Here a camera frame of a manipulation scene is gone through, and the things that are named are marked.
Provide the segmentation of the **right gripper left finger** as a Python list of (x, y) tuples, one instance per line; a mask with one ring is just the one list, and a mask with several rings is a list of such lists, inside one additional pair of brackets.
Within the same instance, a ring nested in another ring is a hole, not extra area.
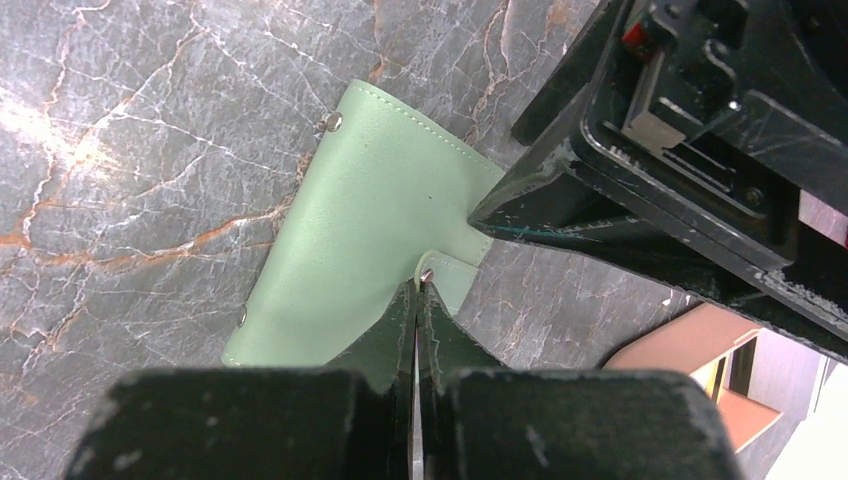
[(103, 396), (68, 479), (407, 479), (418, 288), (313, 368), (147, 369)]

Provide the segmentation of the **pink oval tray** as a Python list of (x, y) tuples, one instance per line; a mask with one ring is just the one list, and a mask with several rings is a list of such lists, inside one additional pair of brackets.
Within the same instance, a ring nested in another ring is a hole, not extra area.
[(659, 369), (691, 377), (718, 408), (730, 442), (740, 452), (782, 413), (731, 385), (732, 366), (741, 366), (745, 347), (754, 347), (761, 328), (727, 310), (702, 304), (615, 352), (605, 369)]

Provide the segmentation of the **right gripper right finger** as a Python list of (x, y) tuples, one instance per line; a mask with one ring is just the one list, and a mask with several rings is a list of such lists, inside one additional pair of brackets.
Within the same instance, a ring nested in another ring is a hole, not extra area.
[(717, 408), (690, 377), (648, 370), (514, 370), (417, 300), (428, 479), (739, 479)]

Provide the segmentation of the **green card holder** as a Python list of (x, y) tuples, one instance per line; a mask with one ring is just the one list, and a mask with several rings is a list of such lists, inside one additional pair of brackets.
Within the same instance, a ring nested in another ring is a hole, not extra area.
[(319, 366), (425, 271), (450, 313), (491, 239), (468, 217), (503, 170), (422, 113), (352, 81), (290, 205), (223, 364)]

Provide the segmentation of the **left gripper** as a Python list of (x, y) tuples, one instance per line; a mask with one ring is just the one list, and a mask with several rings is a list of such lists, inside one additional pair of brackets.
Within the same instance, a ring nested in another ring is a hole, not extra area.
[(514, 124), (526, 151), (470, 216), (847, 357), (843, 1), (602, 1)]

